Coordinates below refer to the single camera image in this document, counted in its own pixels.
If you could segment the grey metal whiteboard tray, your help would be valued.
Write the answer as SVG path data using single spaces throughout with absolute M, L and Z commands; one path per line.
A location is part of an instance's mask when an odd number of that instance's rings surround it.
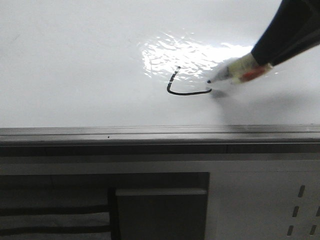
M 0 130 L 0 154 L 317 153 L 317 124 L 214 126 L 17 127 Z

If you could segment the white slotted metal panel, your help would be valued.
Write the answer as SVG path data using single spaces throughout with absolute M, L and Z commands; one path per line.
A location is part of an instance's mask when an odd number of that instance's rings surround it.
M 210 173 L 207 240 L 317 240 L 320 164 L 246 162 Z

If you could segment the white glossy whiteboard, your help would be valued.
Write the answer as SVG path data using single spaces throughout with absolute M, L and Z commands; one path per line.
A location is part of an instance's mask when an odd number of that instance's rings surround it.
M 249 83 L 206 80 L 248 53 L 278 0 L 3 0 L 0 125 L 317 125 L 320 49 Z

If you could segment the white black-capped marker pen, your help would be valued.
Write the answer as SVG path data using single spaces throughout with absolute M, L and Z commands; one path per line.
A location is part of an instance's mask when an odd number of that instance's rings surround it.
M 213 83 L 217 83 L 220 81 L 225 81 L 228 80 L 229 78 L 231 78 L 231 74 L 229 71 L 229 68 L 223 67 L 222 69 L 220 69 L 215 76 L 213 76 L 212 78 L 208 79 L 206 82 L 208 84 L 213 84 Z

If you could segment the dark square panel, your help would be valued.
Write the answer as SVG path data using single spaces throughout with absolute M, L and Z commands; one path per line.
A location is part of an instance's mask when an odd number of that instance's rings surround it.
M 203 240 L 207 190 L 140 188 L 116 191 L 123 240 Z

